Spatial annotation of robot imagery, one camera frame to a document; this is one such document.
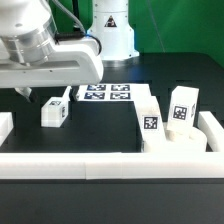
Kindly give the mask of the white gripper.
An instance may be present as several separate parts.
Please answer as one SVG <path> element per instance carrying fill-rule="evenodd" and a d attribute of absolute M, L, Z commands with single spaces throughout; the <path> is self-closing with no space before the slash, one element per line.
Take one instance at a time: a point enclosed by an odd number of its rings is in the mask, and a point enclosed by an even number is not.
<path fill-rule="evenodd" d="M 77 102 L 80 97 L 77 85 L 98 84 L 103 72 L 95 43 L 61 42 L 43 64 L 24 66 L 0 60 L 0 88 L 16 88 L 17 93 L 34 103 L 37 94 L 30 87 L 73 86 L 70 100 Z"/>

